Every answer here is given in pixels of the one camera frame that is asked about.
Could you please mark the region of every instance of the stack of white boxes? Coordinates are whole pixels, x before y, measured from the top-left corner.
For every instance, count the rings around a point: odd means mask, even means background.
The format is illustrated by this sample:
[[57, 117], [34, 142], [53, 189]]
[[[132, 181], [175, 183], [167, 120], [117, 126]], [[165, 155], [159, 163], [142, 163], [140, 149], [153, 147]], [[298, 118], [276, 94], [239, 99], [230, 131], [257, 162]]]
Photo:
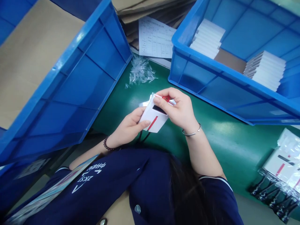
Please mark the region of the stack of white boxes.
[[219, 53], [221, 38], [225, 30], [204, 19], [198, 27], [190, 48], [212, 59]]
[[276, 92], [285, 65], [285, 60], [263, 51], [247, 62], [244, 75]]

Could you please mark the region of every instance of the green workbench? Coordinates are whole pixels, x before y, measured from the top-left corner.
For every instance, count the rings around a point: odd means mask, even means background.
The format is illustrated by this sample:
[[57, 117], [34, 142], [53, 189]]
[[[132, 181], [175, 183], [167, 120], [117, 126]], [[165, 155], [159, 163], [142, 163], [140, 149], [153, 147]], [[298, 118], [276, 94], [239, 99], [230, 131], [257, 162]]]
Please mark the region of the green workbench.
[[[125, 84], [129, 84], [131, 63], [127, 66], [92, 128], [109, 135], [127, 114], [138, 107], [139, 103], [148, 101], [152, 92], [174, 87], [168, 82], [169, 69], [154, 62], [150, 62], [150, 65], [156, 71], [158, 79], [126, 89]], [[195, 117], [201, 123], [232, 189], [235, 193], [254, 199], [247, 192], [247, 188], [261, 179], [257, 170], [277, 146], [277, 140], [286, 126], [251, 126], [187, 92], [184, 93], [191, 97]], [[287, 127], [300, 136], [300, 130], [292, 126]], [[184, 162], [189, 161], [185, 136], [170, 120], [158, 133], [152, 133], [146, 142], [152, 147], [173, 153]]]

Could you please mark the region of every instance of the button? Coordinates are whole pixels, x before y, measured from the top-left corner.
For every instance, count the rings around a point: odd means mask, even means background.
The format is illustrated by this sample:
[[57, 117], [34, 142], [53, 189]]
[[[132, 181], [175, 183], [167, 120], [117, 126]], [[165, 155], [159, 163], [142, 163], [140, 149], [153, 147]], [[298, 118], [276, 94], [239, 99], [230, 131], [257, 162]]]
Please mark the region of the button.
[[106, 225], [107, 224], [107, 219], [104, 218], [100, 221], [99, 225]]
[[134, 207], [134, 210], [135, 210], [135, 212], [137, 212], [138, 214], [141, 213], [141, 207], [140, 207], [139, 205], [136, 205], [136, 206]]

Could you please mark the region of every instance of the silver bracelet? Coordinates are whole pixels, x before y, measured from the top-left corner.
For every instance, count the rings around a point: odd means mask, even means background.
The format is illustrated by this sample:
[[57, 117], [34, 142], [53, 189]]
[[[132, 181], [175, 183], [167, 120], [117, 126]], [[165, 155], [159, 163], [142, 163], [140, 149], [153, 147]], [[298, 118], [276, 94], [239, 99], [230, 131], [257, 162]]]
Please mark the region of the silver bracelet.
[[185, 134], [183, 129], [182, 129], [182, 133], [183, 133], [185, 136], [193, 136], [193, 135], [196, 134], [196, 132], [195, 132], [195, 133], [191, 133], [191, 134]]

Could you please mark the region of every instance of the bangle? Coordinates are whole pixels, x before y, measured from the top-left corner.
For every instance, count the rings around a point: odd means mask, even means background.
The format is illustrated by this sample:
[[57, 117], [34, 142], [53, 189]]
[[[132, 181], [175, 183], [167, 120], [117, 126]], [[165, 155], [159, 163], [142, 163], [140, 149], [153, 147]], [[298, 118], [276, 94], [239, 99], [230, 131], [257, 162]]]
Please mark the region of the bangle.
[[193, 135], [195, 135], [196, 134], [196, 132], [195, 133], [191, 133], [191, 134], [186, 134], [186, 133], [184, 133], [184, 130], [182, 129], [182, 133], [185, 135], [185, 136], [193, 136]]
[[109, 136], [107, 136], [107, 137], [104, 139], [104, 142], [103, 142], [104, 147], [105, 147], [108, 151], [114, 151], [114, 150], [117, 150], [118, 147], [117, 147], [117, 148], [110, 148], [110, 147], [107, 147], [106, 141], [107, 141], [108, 137], [109, 137]]

